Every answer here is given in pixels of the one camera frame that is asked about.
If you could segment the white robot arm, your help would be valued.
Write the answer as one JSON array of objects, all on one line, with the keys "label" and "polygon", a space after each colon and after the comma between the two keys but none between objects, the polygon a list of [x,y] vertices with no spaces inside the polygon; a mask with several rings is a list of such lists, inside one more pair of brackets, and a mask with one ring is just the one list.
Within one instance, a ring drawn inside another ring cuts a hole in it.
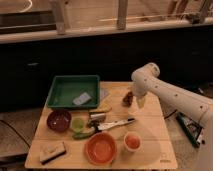
[{"label": "white robot arm", "polygon": [[151,92],[202,126],[196,171],[213,171],[213,99],[166,83],[158,79],[159,74],[155,63],[136,69],[131,75],[133,94],[143,98]]}]

